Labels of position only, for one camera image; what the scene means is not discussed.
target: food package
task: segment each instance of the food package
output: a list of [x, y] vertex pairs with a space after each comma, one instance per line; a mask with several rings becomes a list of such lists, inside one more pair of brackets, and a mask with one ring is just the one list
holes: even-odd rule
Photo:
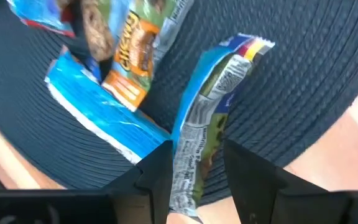
[[129, 111], [98, 85], [67, 48], [51, 64], [45, 81], [68, 112], [133, 164], [169, 139], [166, 131], [140, 111]]
[[114, 39], [112, 70], [102, 86], [135, 111], [150, 89], [153, 43], [176, 0], [113, 0], [99, 3]]
[[204, 180], [244, 78], [274, 43], [237, 34], [204, 52], [181, 99], [172, 131], [176, 150], [170, 208], [197, 219]]
[[74, 37], [67, 6], [74, 0], [7, 0], [11, 10], [21, 21], [59, 34]]
[[158, 67], [161, 59], [171, 48], [193, 4], [194, 0], [177, 0], [171, 16], [164, 20], [161, 31], [153, 45], [154, 68]]
[[88, 57], [85, 61], [86, 67], [95, 77], [96, 81], [100, 84], [102, 82], [102, 74], [99, 66], [99, 62], [94, 57]]
[[85, 37], [92, 59], [106, 60], [114, 53], [114, 39], [109, 28], [112, 2], [115, 0], [82, 0], [81, 10]]

